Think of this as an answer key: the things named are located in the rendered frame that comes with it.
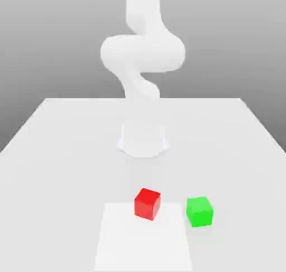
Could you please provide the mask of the small red cube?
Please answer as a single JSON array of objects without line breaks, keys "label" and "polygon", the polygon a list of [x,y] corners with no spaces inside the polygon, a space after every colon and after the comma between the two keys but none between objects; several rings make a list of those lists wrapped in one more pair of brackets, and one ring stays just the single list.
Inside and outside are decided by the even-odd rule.
[{"label": "small red cube", "polygon": [[161,193],[142,188],[134,200],[136,216],[153,221],[161,205]]}]

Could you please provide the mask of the small green cube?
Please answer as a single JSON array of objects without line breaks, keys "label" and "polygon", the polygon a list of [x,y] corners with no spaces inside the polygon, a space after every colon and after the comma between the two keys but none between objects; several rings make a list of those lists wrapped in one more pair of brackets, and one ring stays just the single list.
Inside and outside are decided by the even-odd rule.
[{"label": "small green cube", "polygon": [[192,227],[210,226],[213,207],[207,197],[188,198],[186,214]]}]

